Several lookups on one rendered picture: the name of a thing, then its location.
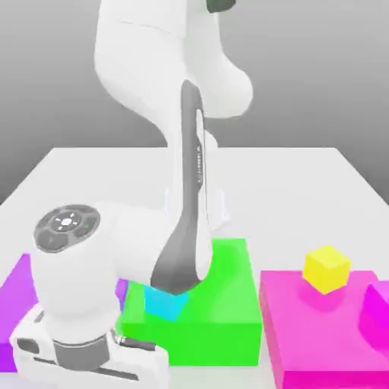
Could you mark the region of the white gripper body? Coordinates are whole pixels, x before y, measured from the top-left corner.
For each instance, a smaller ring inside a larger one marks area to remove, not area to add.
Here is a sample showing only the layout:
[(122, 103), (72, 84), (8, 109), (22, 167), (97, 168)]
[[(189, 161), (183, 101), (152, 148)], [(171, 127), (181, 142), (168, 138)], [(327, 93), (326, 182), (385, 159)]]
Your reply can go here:
[(62, 361), (52, 344), (17, 341), (13, 346), (18, 374), (56, 389), (169, 389), (168, 353), (153, 344), (109, 341), (102, 352), (84, 347), (60, 353)]

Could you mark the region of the small cyan cube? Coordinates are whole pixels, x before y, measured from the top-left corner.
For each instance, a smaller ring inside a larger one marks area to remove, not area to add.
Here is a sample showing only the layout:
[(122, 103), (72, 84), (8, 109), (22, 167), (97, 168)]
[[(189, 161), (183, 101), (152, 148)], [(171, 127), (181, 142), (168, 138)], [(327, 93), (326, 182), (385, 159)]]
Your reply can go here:
[(177, 321), (188, 303), (189, 293), (174, 295), (151, 286), (144, 286), (145, 312), (168, 321)]

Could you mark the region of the small yellow cube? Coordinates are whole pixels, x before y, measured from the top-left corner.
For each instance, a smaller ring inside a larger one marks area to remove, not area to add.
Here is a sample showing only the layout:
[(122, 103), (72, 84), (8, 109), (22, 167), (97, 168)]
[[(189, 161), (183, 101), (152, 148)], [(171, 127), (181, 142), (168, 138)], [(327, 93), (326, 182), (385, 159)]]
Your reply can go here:
[(347, 284), (350, 268), (351, 260), (327, 245), (316, 248), (305, 256), (302, 278), (326, 295)]

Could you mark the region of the small magenta cube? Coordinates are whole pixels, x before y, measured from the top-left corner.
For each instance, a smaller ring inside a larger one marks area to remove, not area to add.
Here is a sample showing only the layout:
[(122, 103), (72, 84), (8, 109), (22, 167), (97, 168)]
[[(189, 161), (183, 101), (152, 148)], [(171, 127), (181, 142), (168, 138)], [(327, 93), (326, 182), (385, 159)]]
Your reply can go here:
[(376, 280), (367, 286), (359, 332), (374, 351), (389, 361), (389, 280)]

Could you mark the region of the large green box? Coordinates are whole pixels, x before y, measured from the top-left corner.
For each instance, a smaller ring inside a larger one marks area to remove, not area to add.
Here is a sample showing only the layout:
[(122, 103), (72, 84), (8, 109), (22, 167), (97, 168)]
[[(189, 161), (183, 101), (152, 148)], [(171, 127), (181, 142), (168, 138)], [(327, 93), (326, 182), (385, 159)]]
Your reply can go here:
[(214, 239), (206, 279), (174, 321), (148, 312), (144, 286), (131, 283), (117, 331), (153, 342), (172, 366), (256, 366), (262, 317), (246, 241)]

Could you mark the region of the large purple box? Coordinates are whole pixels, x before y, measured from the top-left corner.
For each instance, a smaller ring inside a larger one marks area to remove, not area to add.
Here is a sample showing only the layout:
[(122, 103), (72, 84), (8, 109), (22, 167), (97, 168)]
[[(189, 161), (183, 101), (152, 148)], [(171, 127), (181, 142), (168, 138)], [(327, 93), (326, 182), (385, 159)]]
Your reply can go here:
[(38, 304), (30, 267), (23, 254), (0, 287), (0, 372), (16, 372), (11, 335)]

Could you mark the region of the large pink box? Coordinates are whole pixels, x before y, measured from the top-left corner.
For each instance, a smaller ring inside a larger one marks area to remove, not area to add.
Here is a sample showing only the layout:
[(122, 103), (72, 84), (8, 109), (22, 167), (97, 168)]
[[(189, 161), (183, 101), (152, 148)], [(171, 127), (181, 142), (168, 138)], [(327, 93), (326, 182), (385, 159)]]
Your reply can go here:
[(370, 270), (327, 295), (298, 270), (261, 272), (259, 301), (276, 389), (389, 389), (389, 330), (362, 310)]

